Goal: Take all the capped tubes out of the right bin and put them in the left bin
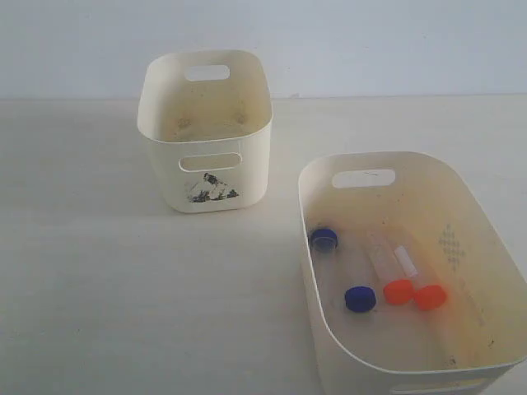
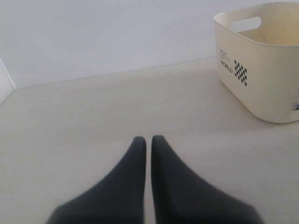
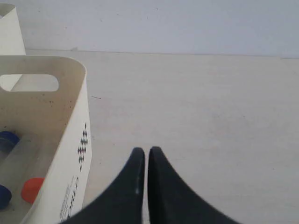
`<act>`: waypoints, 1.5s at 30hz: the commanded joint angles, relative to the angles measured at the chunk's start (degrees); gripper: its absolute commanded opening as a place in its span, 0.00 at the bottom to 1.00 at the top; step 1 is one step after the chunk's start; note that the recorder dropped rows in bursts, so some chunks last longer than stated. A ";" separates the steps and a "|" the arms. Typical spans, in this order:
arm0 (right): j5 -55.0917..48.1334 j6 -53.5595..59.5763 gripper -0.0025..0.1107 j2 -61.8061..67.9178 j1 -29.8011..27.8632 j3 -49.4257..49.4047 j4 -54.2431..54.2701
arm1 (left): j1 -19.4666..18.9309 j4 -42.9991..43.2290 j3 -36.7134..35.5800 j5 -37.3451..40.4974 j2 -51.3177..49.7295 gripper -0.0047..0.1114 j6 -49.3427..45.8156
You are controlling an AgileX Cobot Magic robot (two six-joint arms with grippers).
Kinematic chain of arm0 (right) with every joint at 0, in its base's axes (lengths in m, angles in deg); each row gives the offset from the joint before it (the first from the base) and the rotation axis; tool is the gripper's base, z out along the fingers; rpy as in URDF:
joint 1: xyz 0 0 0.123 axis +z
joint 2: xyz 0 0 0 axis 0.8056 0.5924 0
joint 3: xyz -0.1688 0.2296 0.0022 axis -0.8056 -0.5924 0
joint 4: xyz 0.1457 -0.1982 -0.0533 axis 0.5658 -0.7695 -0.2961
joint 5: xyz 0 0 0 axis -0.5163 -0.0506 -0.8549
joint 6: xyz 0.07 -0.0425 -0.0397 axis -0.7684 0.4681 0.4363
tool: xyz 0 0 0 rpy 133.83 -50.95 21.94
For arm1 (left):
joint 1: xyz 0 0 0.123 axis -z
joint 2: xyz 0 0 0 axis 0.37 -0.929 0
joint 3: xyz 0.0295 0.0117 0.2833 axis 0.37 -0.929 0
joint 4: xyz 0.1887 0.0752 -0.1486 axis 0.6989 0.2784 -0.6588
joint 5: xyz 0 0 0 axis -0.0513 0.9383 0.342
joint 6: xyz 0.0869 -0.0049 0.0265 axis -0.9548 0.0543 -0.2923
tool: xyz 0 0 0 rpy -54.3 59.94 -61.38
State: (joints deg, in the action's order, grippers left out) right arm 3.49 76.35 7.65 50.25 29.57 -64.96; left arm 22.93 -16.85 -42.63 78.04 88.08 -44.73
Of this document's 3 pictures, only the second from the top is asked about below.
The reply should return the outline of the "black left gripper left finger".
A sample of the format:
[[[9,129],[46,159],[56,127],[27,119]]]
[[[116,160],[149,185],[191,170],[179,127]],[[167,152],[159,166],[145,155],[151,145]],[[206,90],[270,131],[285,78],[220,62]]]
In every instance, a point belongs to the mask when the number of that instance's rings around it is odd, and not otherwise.
[[[49,224],[142,224],[146,141],[133,138],[119,163],[100,182],[58,206]]]

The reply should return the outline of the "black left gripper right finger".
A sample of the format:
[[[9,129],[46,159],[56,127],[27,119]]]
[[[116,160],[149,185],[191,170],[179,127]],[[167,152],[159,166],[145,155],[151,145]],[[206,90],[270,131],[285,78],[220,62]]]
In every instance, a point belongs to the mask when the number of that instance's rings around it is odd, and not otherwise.
[[[249,204],[194,173],[162,135],[151,143],[151,184],[158,224],[257,224]]]

